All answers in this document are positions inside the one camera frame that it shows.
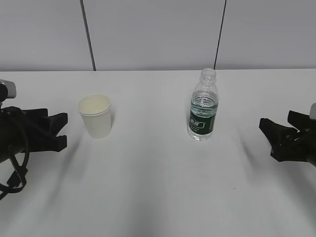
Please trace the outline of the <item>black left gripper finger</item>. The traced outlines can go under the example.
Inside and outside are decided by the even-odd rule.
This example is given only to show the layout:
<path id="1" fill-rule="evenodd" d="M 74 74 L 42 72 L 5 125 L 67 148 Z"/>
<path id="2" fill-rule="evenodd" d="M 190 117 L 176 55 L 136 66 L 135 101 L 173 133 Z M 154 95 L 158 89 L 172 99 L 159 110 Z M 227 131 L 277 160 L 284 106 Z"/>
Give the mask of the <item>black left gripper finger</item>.
<path id="1" fill-rule="evenodd" d="M 46 138 L 53 138 L 58 135 L 63 127 L 68 123 L 68 114 L 59 113 L 52 116 L 46 117 L 48 129 L 46 132 Z"/>
<path id="2" fill-rule="evenodd" d="M 50 137 L 45 146 L 46 151 L 60 152 L 67 148 L 67 136 L 53 136 Z"/>

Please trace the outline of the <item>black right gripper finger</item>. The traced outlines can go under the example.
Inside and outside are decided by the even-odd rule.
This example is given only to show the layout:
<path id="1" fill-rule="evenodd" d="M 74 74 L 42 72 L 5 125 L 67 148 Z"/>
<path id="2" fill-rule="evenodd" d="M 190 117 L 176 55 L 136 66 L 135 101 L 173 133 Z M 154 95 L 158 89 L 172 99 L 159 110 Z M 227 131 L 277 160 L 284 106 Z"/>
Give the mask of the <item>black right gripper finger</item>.
<path id="1" fill-rule="evenodd" d="M 310 119 L 308 115 L 295 111 L 288 112 L 287 121 L 299 131 L 316 128 L 315 120 Z"/>
<path id="2" fill-rule="evenodd" d="M 259 129 L 266 136 L 270 146 L 270 155 L 278 162 L 294 161 L 295 155 L 290 151 L 289 145 L 298 138 L 298 130 L 277 124 L 268 118 L 261 118 Z"/>

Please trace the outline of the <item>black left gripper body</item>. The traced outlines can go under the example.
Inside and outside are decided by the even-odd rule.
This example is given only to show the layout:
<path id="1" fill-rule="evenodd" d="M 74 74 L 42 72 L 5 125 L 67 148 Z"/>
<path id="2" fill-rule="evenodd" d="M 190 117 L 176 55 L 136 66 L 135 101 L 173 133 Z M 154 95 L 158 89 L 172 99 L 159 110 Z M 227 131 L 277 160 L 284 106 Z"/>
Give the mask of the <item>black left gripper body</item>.
<path id="1" fill-rule="evenodd" d="M 47 109 L 22 110 L 18 107 L 5 107 L 0 110 L 0 161 L 9 159 L 7 154 L 8 146 L 13 146 L 17 154 L 26 149 L 22 132 L 25 132 L 30 152 L 44 151 L 43 138 L 38 131 L 32 127 L 34 124 L 42 126 L 41 117 L 47 116 Z"/>

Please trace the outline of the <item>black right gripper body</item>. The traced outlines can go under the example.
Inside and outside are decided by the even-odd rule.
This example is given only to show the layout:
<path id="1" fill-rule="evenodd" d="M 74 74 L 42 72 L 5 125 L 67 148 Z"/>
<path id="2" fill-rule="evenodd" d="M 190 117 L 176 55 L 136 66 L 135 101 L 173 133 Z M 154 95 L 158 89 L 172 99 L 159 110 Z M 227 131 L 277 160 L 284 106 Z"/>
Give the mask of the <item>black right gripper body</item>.
<path id="1" fill-rule="evenodd" d="M 316 130 L 286 127 L 287 145 L 284 161 L 308 162 L 316 166 Z"/>

